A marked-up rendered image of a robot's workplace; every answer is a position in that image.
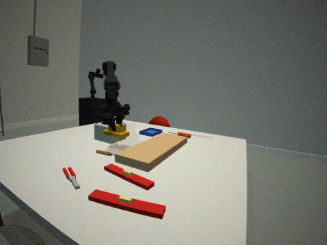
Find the red spirit level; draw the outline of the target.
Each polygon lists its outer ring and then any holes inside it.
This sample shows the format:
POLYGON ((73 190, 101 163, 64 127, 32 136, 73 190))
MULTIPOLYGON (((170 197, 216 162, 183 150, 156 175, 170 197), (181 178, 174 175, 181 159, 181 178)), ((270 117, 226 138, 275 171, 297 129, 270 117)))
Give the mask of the red spirit level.
POLYGON ((106 191, 95 189, 89 196, 89 201, 94 201, 105 206, 130 211, 151 218, 162 219, 166 206, 157 203, 139 201, 128 196, 112 194, 106 191))
POLYGON ((147 191, 154 187, 153 181, 148 180, 147 178, 142 177, 140 175, 137 175, 129 170, 120 168, 117 165, 114 165, 113 163, 104 166, 104 170, 131 184, 135 184, 143 189, 146 189, 147 191))

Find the blue shallow tray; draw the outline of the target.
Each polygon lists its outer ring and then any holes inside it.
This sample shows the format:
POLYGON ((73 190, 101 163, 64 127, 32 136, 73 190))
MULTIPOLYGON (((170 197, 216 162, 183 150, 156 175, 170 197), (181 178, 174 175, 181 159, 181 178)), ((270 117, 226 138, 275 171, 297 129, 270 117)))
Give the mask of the blue shallow tray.
POLYGON ((158 134, 161 134, 163 130, 160 130, 160 129, 156 129, 156 128, 147 128, 145 130, 141 130, 139 131, 139 134, 141 135, 145 135, 145 136, 150 136, 150 137, 153 137, 153 136, 156 136, 158 134))

